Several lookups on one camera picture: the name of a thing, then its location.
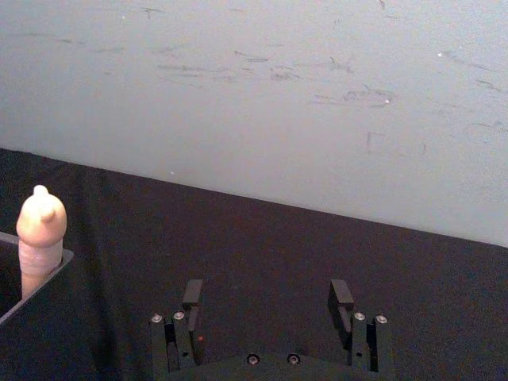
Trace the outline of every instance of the dark mark on wall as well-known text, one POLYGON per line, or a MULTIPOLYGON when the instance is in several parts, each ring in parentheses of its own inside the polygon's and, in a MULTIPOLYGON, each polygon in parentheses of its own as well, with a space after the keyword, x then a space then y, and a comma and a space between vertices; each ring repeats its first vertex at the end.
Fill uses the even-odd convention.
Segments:
POLYGON ((431 101, 432 104, 437 105, 437 108, 435 110, 432 110, 431 114, 438 115, 440 117, 451 117, 453 115, 456 116, 457 110, 464 110, 470 114, 473 114, 474 112, 476 112, 475 109, 472 109, 470 107, 459 106, 454 103, 436 102, 436 101, 433 101, 431 98, 429 98, 429 100, 431 101))
POLYGON ((500 93, 500 94, 504 94, 504 92, 505 92, 503 89, 501 89, 501 88, 499 88, 499 87, 494 86, 494 84, 493 84, 493 83, 491 83, 491 82, 484 81, 484 80, 482 80, 482 79, 477 79, 477 80, 476 80, 476 82, 477 82, 480 86, 486 87, 486 88, 487 88, 487 89, 489 89, 489 90, 495 90, 495 91, 497 91, 497 92, 498 92, 498 93, 500 93))
POLYGON ((222 73, 223 71, 228 70, 226 68, 207 69, 205 67, 195 67, 195 66, 187 66, 187 65, 157 65, 157 68, 160 70, 197 71, 197 72, 206 72, 206 73, 222 73))
POLYGON ((103 49, 95 49, 92 50, 94 53, 113 53, 118 54, 125 50, 125 48, 103 48, 103 49))
POLYGON ((384 138, 386 135, 384 133, 371 133, 370 131, 367 131, 367 153, 368 154, 371 154, 373 153, 372 151, 372 140, 375 139, 376 137, 380 138, 384 138))
POLYGON ((153 54, 157 54, 157 55, 167 55, 167 54, 171 54, 173 53, 174 51, 176 50, 179 50, 181 48, 184 48, 185 45, 184 44, 180 44, 180 45, 169 45, 169 46, 165 46, 163 48, 154 48, 152 49, 152 53, 153 54))
POLYGON ((118 8, 102 8, 102 7, 91 7, 91 8, 86 8, 85 10, 91 10, 91 11, 95 11, 95 12, 117 12, 118 11, 118 8))
POLYGON ((339 62, 338 60, 330 57, 331 62, 323 62, 323 63, 296 63, 295 67, 323 67, 328 68, 330 71, 342 70, 346 71, 349 74, 352 74, 354 71, 349 66, 349 61, 347 63, 339 62))
POLYGON ((268 58, 247 58, 248 62, 267 62, 268 58))
POLYGON ((270 79, 272 81, 287 81, 293 79, 293 76, 290 73, 271 73, 270 79))
POLYGON ((448 50, 446 52, 441 52, 441 53, 438 54, 438 56, 439 57, 444 56, 444 57, 448 58, 449 60, 451 60, 455 64, 465 65, 465 66, 468 66, 468 67, 476 67, 477 69, 481 69, 481 70, 497 73, 496 70, 492 70, 489 67, 485 67, 483 65, 480 65, 478 63, 474 63, 474 62, 471 62, 471 61, 463 60, 463 59, 459 58, 457 56, 457 54, 455 52, 451 51, 451 50, 448 50))
POLYGON ((491 125, 488 125, 487 123, 473 123, 472 125, 479 125, 482 127, 487 127, 488 129, 497 130, 500 133, 508 133, 508 129, 503 128, 504 124, 501 121, 495 121, 491 125))
POLYGON ((157 76, 157 78, 162 79, 163 81, 166 81, 166 82, 169 82, 169 83, 174 83, 175 85, 194 87, 196 89, 202 89, 203 88, 203 86, 201 86, 201 85, 194 85, 193 83, 179 82, 179 81, 175 81, 173 79, 159 77, 159 76, 157 76))
POLYGON ((251 54, 238 52, 237 50, 233 50, 233 52, 234 52, 237 56, 253 57, 253 55, 251 55, 251 54))
POLYGON ((238 52, 237 50, 234 50, 233 51, 235 53, 235 55, 237 56, 243 56, 243 57, 247 57, 246 60, 248 62, 266 62, 268 61, 268 58, 264 58, 264 57, 259 57, 259 56, 254 56, 252 54, 247 54, 247 53, 243 53, 243 52, 238 52))
POLYGON ((15 33, 8 35, 8 37, 53 37, 53 36, 55 35, 51 33, 37 33, 37 32, 15 33))
POLYGON ((337 100, 337 98, 334 98, 334 97, 328 97, 326 95, 319 95, 319 94, 315 94, 314 97, 316 97, 317 99, 328 99, 328 100, 337 100))
POLYGON ((165 13, 163 10, 156 10, 156 9, 153 9, 153 8, 141 8, 144 12, 146 12, 147 16, 148 16, 148 19, 152 19, 152 12, 156 12, 156 13, 165 13))
POLYGON ((326 106, 341 106, 341 107, 358 107, 359 105, 353 105, 341 102, 323 102, 323 101, 308 101, 307 105, 326 105, 326 106))
POLYGON ((56 38, 54 39, 56 42, 62 42, 64 44, 72 44, 72 40, 69 40, 67 38, 56 38))
POLYGON ((284 66, 284 65, 277 65, 275 66, 277 69, 286 69, 286 70, 294 70, 292 67, 284 66))
POLYGON ((234 77, 232 75, 222 75, 218 77, 212 78, 216 82, 225 82, 225 83, 235 83, 237 82, 237 77, 234 77))
POLYGON ((174 74, 174 77, 202 78, 201 74, 174 74))
POLYGON ((371 89, 364 85, 366 90, 350 90, 343 95, 345 102, 359 106, 384 107, 394 100, 394 93, 386 90, 371 89))

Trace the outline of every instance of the phallic object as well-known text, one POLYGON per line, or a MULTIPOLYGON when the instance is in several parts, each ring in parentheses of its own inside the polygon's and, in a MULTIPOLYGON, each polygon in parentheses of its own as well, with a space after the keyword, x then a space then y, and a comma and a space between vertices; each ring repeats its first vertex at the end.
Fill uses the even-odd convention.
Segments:
POLYGON ((62 261, 67 229, 64 204, 42 185, 33 188, 16 224, 19 236, 21 294, 28 298, 62 261))

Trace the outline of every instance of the black container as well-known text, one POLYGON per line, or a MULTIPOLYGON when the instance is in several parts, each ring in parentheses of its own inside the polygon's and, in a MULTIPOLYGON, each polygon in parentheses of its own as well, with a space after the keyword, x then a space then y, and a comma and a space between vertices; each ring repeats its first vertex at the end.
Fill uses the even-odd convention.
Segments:
POLYGON ((21 300, 17 244, 0 233, 0 379, 97 379, 71 281, 74 254, 64 250, 60 266, 21 300))

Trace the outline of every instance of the black cloth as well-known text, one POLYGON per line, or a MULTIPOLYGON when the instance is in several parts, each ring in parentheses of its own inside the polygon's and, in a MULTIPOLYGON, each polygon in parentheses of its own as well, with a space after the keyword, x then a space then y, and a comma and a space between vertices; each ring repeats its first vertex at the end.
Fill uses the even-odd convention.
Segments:
POLYGON ((506 248, 22 152, 0 150, 0 164, 1 231, 16 233, 37 184, 66 206, 103 379, 151 378, 148 321, 201 278, 205 362, 344 361, 326 305, 329 280, 344 279, 359 308, 390 319, 400 379, 508 379, 506 248))

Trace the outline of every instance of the bolt head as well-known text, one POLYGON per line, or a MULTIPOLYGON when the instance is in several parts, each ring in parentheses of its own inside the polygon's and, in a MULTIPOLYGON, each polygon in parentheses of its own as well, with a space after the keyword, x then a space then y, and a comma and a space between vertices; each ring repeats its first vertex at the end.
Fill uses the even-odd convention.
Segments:
POLYGON ((260 357, 258 355, 248 355, 247 356, 247 364, 249 365, 257 365, 260 362, 260 357))
POLYGON ((388 318, 384 315, 378 315, 375 317, 376 321, 379 323, 379 324, 386 324, 388 323, 388 318))
POLYGON ((155 314, 152 316, 152 323, 160 323, 162 321, 162 316, 159 314, 155 314))
POLYGON ((300 357, 298 355, 289 355, 287 357, 287 362, 291 365, 298 365, 300 364, 300 357))
POLYGON ((182 320, 184 316, 185 316, 185 313, 184 313, 184 312, 182 312, 182 311, 178 311, 178 312, 176 312, 176 313, 173 315, 173 318, 174 318, 175 320, 182 320))
POLYGON ((356 320, 365 320, 365 315, 361 312, 355 312, 355 319, 356 320))

